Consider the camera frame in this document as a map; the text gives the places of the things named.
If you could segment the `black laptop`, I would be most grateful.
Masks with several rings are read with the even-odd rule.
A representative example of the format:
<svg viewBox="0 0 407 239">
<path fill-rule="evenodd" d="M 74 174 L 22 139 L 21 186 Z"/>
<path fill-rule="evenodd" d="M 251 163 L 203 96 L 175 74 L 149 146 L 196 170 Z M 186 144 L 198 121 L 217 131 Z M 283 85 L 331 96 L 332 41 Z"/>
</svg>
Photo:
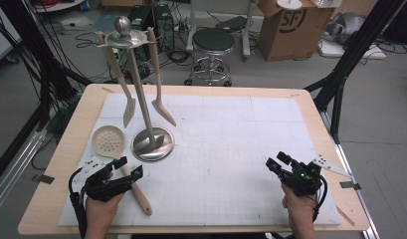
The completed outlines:
<svg viewBox="0 0 407 239">
<path fill-rule="evenodd" d="M 247 26 L 247 19 L 243 16 L 237 16 L 232 19 L 216 24 L 217 28 L 221 28 L 230 32 L 244 31 Z"/>
</svg>

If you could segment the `white round table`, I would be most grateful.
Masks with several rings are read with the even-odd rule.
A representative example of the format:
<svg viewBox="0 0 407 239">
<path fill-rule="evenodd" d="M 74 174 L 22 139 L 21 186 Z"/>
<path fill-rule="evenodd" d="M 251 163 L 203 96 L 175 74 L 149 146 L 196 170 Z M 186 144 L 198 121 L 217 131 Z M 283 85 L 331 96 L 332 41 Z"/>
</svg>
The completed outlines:
<svg viewBox="0 0 407 239">
<path fill-rule="evenodd" d="M 69 9 L 75 6 L 80 5 L 83 3 L 85 0 L 75 0 L 74 2 L 59 2 L 55 4 L 54 6 L 50 7 L 36 7 L 37 11 L 39 13 L 45 13 L 45 12 L 55 12 L 55 11 L 61 11 L 65 9 Z"/>
</svg>

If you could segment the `beige skimmer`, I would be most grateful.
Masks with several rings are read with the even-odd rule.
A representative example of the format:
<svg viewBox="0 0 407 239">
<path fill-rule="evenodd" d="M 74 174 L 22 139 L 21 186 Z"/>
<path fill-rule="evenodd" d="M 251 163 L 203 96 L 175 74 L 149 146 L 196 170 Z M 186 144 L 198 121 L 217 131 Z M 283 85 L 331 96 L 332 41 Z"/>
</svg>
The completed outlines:
<svg viewBox="0 0 407 239">
<path fill-rule="evenodd" d="M 114 125 L 104 125 L 95 130 L 92 135 L 92 147 L 94 151 L 111 159 L 121 159 L 125 147 L 123 132 Z M 137 183 L 131 185 L 131 191 L 139 206 L 146 215 L 152 214 L 149 201 L 139 188 Z"/>
</svg>

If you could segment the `black round stool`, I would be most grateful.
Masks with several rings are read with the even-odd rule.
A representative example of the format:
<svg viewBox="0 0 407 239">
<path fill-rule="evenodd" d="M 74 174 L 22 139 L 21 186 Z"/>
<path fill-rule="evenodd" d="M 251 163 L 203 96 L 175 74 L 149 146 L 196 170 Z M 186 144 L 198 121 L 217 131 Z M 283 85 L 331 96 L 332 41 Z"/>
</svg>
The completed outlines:
<svg viewBox="0 0 407 239">
<path fill-rule="evenodd" d="M 197 79 L 209 85 L 223 81 L 225 87 L 231 87 L 230 68 L 220 56 L 234 50 L 235 41 L 232 35 L 220 28 L 200 29 L 192 35 L 191 46 L 193 50 L 204 53 L 205 56 L 195 62 L 184 85 L 191 86 L 193 80 Z"/>
</svg>

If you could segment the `black computer tower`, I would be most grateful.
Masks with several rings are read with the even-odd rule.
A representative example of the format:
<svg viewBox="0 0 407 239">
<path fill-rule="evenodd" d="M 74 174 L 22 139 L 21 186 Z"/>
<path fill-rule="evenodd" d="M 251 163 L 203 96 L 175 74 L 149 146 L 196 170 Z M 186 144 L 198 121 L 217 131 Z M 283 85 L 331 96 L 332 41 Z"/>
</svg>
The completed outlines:
<svg viewBox="0 0 407 239">
<path fill-rule="evenodd" d="M 130 9 L 127 18 L 132 29 L 145 31 L 148 27 L 153 27 L 159 52 L 174 49 L 174 22 L 167 4 L 135 5 Z"/>
</svg>

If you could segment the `white round disc stand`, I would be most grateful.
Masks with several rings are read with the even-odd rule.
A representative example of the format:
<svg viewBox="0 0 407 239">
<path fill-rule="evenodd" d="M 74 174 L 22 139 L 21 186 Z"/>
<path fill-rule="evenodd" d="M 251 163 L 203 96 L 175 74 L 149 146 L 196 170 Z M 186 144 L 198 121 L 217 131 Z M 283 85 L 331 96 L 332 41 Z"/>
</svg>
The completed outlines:
<svg viewBox="0 0 407 239">
<path fill-rule="evenodd" d="M 298 10 L 302 8 L 303 3 L 301 0 L 277 0 L 277 5 L 286 10 Z"/>
</svg>

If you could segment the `large cardboard box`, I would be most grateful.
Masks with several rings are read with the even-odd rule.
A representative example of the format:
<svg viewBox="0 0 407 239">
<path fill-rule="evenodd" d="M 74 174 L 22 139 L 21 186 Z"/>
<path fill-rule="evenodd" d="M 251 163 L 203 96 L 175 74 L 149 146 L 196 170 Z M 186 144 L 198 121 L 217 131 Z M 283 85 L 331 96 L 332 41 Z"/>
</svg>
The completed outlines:
<svg viewBox="0 0 407 239">
<path fill-rule="evenodd" d="M 278 0 L 258 0 L 264 21 L 257 47 L 267 61 L 307 58 L 315 51 L 334 9 L 300 1 L 301 8 L 288 10 L 281 8 Z"/>
</svg>

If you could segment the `beige slotted spatula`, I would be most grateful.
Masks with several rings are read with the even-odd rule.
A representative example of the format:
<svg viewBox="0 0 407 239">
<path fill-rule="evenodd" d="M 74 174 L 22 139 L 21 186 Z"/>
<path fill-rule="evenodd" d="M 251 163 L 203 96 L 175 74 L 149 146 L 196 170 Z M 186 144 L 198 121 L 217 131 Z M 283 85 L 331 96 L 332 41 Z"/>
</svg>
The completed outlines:
<svg viewBox="0 0 407 239">
<path fill-rule="evenodd" d="M 98 31 L 98 41 L 103 54 L 105 55 L 110 67 L 112 68 L 116 76 L 118 83 L 121 85 L 121 88 L 125 94 L 126 106 L 123 113 L 123 126 L 127 127 L 130 121 L 132 120 L 135 112 L 135 99 L 131 96 L 128 86 L 125 82 L 123 73 L 120 69 L 120 66 L 118 65 L 118 62 L 111 47 L 108 47 L 104 44 L 104 33 L 101 31 Z"/>
</svg>

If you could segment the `black tape strip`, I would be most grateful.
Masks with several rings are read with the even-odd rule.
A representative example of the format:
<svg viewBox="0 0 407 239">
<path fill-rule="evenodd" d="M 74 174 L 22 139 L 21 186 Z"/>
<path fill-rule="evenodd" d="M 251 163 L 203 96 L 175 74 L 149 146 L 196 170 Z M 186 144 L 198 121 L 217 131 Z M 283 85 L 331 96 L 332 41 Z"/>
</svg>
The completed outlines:
<svg viewBox="0 0 407 239">
<path fill-rule="evenodd" d="M 45 175 L 45 174 L 41 174 L 41 175 L 35 174 L 32 177 L 32 180 L 35 181 L 35 182 L 44 182 L 44 183 L 47 183 L 47 184 L 52 184 L 53 181 L 55 180 L 55 178 L 52 177 L 52 176 L 49 176 L 49 175 Z"/>
<path fill-rule="evenodd" d="M 341 188 L 352 188 L 354 190 L 361 189 L 359 183 L 354 183 L 352 181 L 341 181 L 339 182 Z"/>
</svg>

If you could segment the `aluminium rail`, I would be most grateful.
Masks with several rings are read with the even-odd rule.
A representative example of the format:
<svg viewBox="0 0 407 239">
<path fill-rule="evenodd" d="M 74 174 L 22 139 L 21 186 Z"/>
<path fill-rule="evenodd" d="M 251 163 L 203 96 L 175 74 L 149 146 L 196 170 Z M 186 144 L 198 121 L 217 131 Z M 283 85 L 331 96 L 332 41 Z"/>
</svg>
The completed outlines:
<svg viewBox="0 0 407 239">
<path fill-rule="evenodd" d="M 47 134 L 46 129 L 33 131 L 26 139 L 22 140 L 21 146 L 15 151 L 9 167 L 4 170 L 0 178 L 0 208 L 44 143 Z"/>
<path fill-rule="evenodd" d="M 320 113 L 319 115 L 320 115 L 326 129 L 330 130 L 330 128 L 331 128 L 331 119 L 328 116 L 328 114 L 327 113 Z M 351 182 L 356 183 L 357 180 L 355 179 L 354 175 L 352 174 L 351 167 L 349 165 L 349 162 L 348 162 L 348 160 L 346 158 L 346 155 L 345 155 L 345 153 L 343 151 L 343 148 L 342 148 L 341 144 L 336 143 L 334 141 L 334 139 L 332 140 L 332 143 L 333 143 L 333 145 L 335 147 L 335 151 L 336 151 L 336 153 L 337 153 L 337 155 L 339 157 L 339 160 L 340 160 L 341 164 L 343 165 L 344 170 L 350 174 Z M 372 217 L 371 217 L 371 215 L 369 213 L 367 205 L 366 205 L 366 203 L 364 201 L 364 198 L 363 198 L 363 196 L 361 194 L 362 190 L 361 189 L 356 189 L 355 192 L 356 192 L 356 194 L 358 196 L 358 199 L 359 199 L 359 201 L 361 203 L 363 211 L 364 211 L 364 213 L 365 213 L 365 215 L 366 215 L 366 217 L 368 219 L 368 222 L 369 222 L 369 227 L 362 232 L 362 235 L 363 235 L 364 239 L 380 239 L 380 236 L 379 236 L 379 234 L 377 232 L 377 229 L 375 227 L 373 219 L 372 219 Z"/>
</svg>

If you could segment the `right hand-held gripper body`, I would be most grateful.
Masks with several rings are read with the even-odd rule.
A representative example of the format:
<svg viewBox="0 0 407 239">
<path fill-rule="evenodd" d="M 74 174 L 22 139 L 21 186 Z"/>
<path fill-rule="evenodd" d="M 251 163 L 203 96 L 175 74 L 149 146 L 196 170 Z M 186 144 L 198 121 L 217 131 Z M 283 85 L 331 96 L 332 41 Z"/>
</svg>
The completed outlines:
<svg viewBox="0 0 407 239">
<path fill-rule="evenodd" d="M 314 195 L 322 186 L 324 191 L 327 191 L 327 182 L 320 173 L 322 169 L 350 178 L 348 172 L 322 155 L 316 156 L 309 164 L 293 159 L 287 165 L 292 171 L 282 169 L 279 178 L 281 183 L 291 188 L 297 196 Z"/>
</svg>

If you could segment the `white basket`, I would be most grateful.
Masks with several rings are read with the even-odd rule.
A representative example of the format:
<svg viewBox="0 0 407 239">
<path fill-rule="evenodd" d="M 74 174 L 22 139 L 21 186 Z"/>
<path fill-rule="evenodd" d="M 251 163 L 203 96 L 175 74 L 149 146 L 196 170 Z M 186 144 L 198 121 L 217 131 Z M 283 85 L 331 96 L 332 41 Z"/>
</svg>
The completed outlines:
<svg viewBox="0 0 407 239">
<path fill-rule="evenodd" d="M 336 8 L 339 7 L 343 0 L 310 0 L 317 8 Z"/>
</svg>

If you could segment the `metal utensil rack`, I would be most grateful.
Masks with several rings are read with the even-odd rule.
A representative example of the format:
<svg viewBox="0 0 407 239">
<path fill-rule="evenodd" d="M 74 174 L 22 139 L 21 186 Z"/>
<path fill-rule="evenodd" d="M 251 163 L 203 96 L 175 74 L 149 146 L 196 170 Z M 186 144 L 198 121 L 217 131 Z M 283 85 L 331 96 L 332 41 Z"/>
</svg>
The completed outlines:
<svg viewBox="0 0 407 239">
<path fill-rule="evenodd" d="M 151 124 L 143 86 L 134 57 L 134 49 L 149 44 L 148 32 L 134 30 L 127 17 L 117 16 L 114 20 L 114 31 L 104 36 L 104 44 L 111 49 L 126 51 L 127 62 L 131 70 L 131 78 L 141 109 L 145 129 L 132 140 L 132 154 L 144 162 L 155 162 L 168 156 L 175 146 L 172 133 L 161 126 Z"/>
</svg>

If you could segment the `beige solid spatula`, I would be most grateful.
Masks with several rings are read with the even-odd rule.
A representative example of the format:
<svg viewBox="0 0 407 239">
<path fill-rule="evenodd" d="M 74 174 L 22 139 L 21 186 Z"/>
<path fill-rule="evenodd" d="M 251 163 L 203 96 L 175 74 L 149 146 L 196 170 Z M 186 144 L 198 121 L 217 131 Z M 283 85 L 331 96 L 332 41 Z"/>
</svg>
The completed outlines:
<svg viewBox="0 0 407 239">
<path fill-rule="evenodd" d="M 165 106 L 162 103 L 162 88 L 161 88 L 161 80 L 162 80 L 162 75 L 160 73 L 160 68 L 159 68 L 159 58 L 158 58 L 158 52 L 157 52 L 157 41 L 156 37 L 153 31 L 152 27 L 147 28 L 148 32 L 148 48 L 151 56 L 151 62 L 153 66 L 153 71 L 155 75 L 155 81 L 156 81 L 156 99 L 152 101 L 152 105 L 154 109 L 169 123 L 172 125 L 176 125 L 176 121 L 173 118 L 173 116 L 170 114 L 170 112 L 165 108 Z"/>
</svg>

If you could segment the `black metal frame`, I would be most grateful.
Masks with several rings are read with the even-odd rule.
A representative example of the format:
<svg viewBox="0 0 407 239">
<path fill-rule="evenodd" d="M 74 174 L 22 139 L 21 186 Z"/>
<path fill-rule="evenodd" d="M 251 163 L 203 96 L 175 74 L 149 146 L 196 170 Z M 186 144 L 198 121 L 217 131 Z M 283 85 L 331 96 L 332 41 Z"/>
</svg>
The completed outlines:
<svg viewBox="0 0 407 239">
<path fill-rule="evenodd" d="M 404 1 L 377 0 L 333 70 L 325 78 L 305 87 L 310 93 L 318 90 L 313 102 L 320 113 L 325 113 L 329 103 L 333 102 L 329 133 L 335 143 L 339 143 L 339 122 L 346 80 Z"/>
<path fill-rule="evenodd" d="M 33 18 L 35 11 L 26 6 L 24 0 L 0 0 L 0 8 L 19 34 L 21 42 L 9 32 L 1 16 L 0 33 L 19 55 L 29 76 L 41 86 L 40 103 L 34 118 L 40 125 L 44 125 L 50 120 L 51 104 L 54 101 L 70 102 L 78 92 L 71 85 L 70 79 L 83 86 L 88 86 L 92 82 L 54 56 Z"/>
</svg>

